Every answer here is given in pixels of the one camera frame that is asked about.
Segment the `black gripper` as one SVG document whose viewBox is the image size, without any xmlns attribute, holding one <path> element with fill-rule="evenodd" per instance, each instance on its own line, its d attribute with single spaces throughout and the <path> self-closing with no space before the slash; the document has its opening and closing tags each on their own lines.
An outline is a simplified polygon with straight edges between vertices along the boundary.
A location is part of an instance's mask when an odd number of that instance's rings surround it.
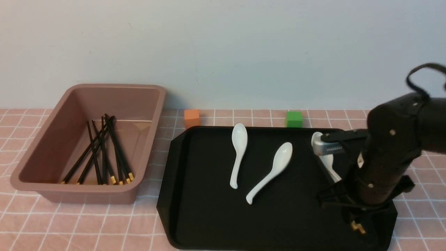
<svg viewBox="0 0 446 251">
<path fill-rule="evenodd" d="M 318 192 L 316 199 L 320 207 L 341 207 L 344 221 L 351 230 L 351 222 L 355 221 L 357 224 L 361 224 L 366 231 L 366 235 L 362 235 L 359 231 L 352 230 L 352 232 L 368 249 L 383 249 L 389 244 L 389 236 L 385 225 L 380 222 L 378 216 L 390 209 L 392 199 L 402 193 L 411 192 L 414 187 L 415 184 L 412 179 L 408 175 L 403 175 L 383 203 L 371 205 L 347 192 L 344 181 L 338 181 Z"/>
</svg>

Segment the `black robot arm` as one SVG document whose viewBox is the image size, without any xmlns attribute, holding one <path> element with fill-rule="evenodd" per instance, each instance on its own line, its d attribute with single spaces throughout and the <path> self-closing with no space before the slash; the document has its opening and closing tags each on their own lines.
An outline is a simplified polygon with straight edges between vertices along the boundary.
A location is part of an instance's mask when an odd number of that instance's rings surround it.
<svg viewBox="0 0 446 251">
<path fill-rule="evenodd" d="M 333 183 L 317 194 L 321 207 L 341 208 L 367 246 L 379 243 L 372 217 L 415 184 L 406 175 L 422 151 L 445 153 L 445 98 L 410 93 L 372 109 L 367 128 L 314 133 L 311 146 Z"/>
</svg>

